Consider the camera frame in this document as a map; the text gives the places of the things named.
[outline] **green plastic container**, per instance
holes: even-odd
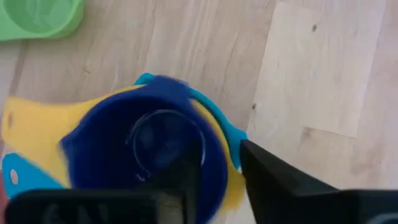
[[[83,0],[0,0],[0,40],[64,37],[83,10]]]

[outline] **blue bowl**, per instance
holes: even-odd
[[[144,87],[118,93],[90,109],[61,140],[72,187],[133,189],[200,140],[197,223],[208,222],[223,200],[228,168],[219,140],[189,96],[187,85],[155,77]],[[170,128],[175,130],[165,134]]]
[[[142,74],[137,81],[134,83],[135,85],[146,85],[152,82],[155,78],[155,75],[150,73]],[[241,147],[241,141],[248,138],[247,134],[233,126],[223,112],[215,105],[209,98],[200,93],[193,88],[190,88],[190,97],[197,100],[201,103],[217,120],[220,125],[225,138],[228,142],[229,154],[231,155],[232,163],[234,164],[236,169],[241,167],[241,161],[239,158],[239,148]]]

